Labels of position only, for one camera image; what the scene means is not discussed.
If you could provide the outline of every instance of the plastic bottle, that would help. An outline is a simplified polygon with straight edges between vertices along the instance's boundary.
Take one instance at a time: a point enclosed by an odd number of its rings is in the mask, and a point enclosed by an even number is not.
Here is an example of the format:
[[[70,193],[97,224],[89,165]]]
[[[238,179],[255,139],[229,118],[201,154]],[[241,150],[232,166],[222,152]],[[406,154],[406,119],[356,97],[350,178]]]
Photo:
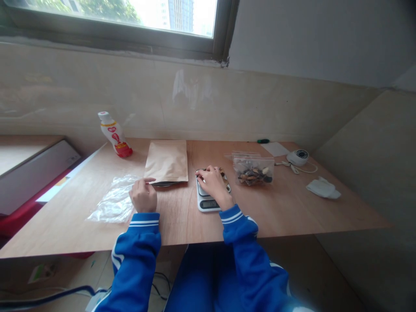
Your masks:
[[[101,131],[113,145],[116,154],[121,158],[133,154],[133,150],[124,137],[123,129],[111,115],[108,112],[100,112],[98,117],[101,119]]]

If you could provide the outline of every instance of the hand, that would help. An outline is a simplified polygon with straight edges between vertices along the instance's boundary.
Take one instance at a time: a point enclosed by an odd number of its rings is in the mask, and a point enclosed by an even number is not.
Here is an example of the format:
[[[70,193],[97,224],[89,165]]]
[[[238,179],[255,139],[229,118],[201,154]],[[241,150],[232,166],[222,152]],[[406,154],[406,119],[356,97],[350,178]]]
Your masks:
[[[137,180],[129,194],[131,202],[138,213],[156,212],[157,194],[149,182],[156,181],[155,178],[143,178]]]
[[[198,170],[195,174],[201,188],[215,199],[222,211],[234,206],[218,167],[208,166],[206,170]]]

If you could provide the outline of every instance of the clear plastic bag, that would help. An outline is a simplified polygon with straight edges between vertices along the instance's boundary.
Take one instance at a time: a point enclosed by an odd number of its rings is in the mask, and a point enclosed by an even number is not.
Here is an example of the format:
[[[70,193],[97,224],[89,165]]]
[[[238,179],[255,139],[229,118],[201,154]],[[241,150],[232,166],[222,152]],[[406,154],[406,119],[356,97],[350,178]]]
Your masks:
[[[125,175],[115,177],[110,189],[98,203],[97,208],[87,218],[87,221],[124,223],[129,221],[133,211],[129,191],[141,177]]]
[[[248,186],[273,182],[273,157],[234,157],[235,183]]]
[[[224,157],[228,160],[234,161],[234,157],[261,157],[259,153],[232,151],[231,153],[224,154]]]

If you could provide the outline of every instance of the kraft paper bag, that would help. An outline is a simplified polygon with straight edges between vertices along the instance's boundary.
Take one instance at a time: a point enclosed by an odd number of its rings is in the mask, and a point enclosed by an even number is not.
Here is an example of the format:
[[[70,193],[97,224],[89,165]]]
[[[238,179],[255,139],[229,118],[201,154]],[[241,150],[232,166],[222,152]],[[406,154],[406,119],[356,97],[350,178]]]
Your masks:
[[[184,140],[152,140],[147,154],[144,177],[155,178],[158,186],[188,181],[188,156]]]

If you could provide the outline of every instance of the bottle label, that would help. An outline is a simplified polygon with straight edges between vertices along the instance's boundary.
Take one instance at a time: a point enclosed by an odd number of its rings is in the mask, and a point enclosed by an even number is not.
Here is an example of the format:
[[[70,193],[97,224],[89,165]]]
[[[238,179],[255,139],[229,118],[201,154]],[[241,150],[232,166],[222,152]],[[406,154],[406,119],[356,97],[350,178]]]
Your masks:
[[[110,142],[114,146],[114,150],[116,154],[119,157],[128,157],[133,153],[133,150],[129,146],[129,144],[126,142],[126,139],[124,138],[124,135],[122,133],[117,134],[117,127],[114,127],[117,123],[112,123],[111,125],[103,125],[103,131],[106,137],[110,140]]]

